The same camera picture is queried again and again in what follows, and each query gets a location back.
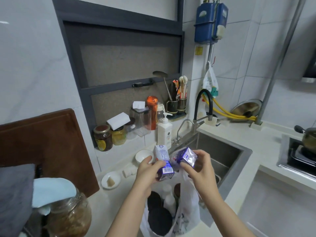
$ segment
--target blue gas meter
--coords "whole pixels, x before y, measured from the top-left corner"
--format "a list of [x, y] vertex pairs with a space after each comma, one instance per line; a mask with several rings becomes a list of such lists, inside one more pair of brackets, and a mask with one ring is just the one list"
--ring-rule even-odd
[[197, 8], [194, 41], [199, 44], [214, 44], [223, 38], [228, 17], [228, 8], [223, 3], [205, 2]]

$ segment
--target yellow sticker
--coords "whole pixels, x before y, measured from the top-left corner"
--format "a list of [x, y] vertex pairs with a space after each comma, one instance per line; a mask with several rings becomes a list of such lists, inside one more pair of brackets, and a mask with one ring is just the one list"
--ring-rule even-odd
[[95, 141], [97, 142], [97, 145], [98, 145], [99, 150], [100, 150], [100, 151], [104, 151], [104, 150], [105, 150], [105, 147], [106, 147], [105, 141], [103, 141], [103, 140], [97, 140], [97, 139], [95, 139]]
[[197, 46], [195, 48], [195, 55], [203, 55], [203, 47], [202, 46]]

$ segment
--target hanging plastic bag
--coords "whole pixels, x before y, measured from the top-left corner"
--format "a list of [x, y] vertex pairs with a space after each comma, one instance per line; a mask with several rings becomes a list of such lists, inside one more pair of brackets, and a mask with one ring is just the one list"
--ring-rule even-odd
[[203, 79], [203, 89], [207, 89], [208, 91], [210, 91], [211, 95], [215, 98], [216, 96], [218, 96], [218, 83], [211, 63], [207, 63], [209, 64], [209, 69], [207, 70]]
[[[173, 220], [172, 227], [165, 237], [183, 235], [196, 227], [200, 222], [198, 193], [193, 184], [190, 182], [188, 174], [184, 170], [181, 169], [179, 173], [175, 173], [175, 175], [170, 180], [165, 180], [163, 182], [154, 184], [152, 190], [159, 194], [161, 193], [162, 185], [170, 184], [174, 187], [177, 183], [181, 183], [179, 206], [176, 216]], [[149, 211], [146, 201], [144, 214], [140, 224], [140, 230], [144, 237], [157, 237], [159, 235], [156, 235], [149, 226], [148, 214]]]

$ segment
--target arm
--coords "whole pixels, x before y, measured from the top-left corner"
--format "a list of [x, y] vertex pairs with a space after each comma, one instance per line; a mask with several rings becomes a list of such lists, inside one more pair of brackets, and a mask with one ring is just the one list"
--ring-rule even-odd
[[188, 164], [180, 163], [180, 165], [193, 179], [197, 191], [222, 236], [255, 237], [219, 194], [210, 155], [203, 150], [195, 150], [194, 152], [198, 155], [195, 170]]
[[166, 165], [164, 161], [148, 164], [151, 156], [140, 163], [135, 182], [119, 209], [105, 237], [136, 237], [144, 213], [145, 202], [151, 193], [151, 184], [156, 181], [157, 171]]

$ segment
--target cutting board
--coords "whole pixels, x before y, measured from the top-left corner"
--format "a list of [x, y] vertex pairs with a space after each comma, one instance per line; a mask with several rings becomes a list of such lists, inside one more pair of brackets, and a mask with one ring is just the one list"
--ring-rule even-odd
[[99, 190], [72, 109], [0, 125], [0, 166], [34, 163], [42, 177], [70, 180], [87, 197]]

